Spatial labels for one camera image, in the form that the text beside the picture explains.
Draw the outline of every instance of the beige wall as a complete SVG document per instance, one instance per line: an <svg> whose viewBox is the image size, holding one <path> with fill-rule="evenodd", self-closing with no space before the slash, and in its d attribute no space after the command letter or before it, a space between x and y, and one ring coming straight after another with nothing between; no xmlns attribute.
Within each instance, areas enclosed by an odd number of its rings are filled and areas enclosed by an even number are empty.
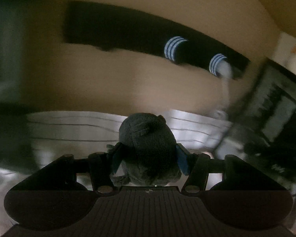
<svg viewBox="0 0 296 237"><path fill-rule="evenodd" d="M66 0L34 0L27 19L24 101L42 110L128 115L168 109L205 114L220 102L220 80L203 69L125 50L62 43ZM194 28L253 63L233 81L233 100L249 90L280 33L258 0L88 0L139 9Z"/></svg>

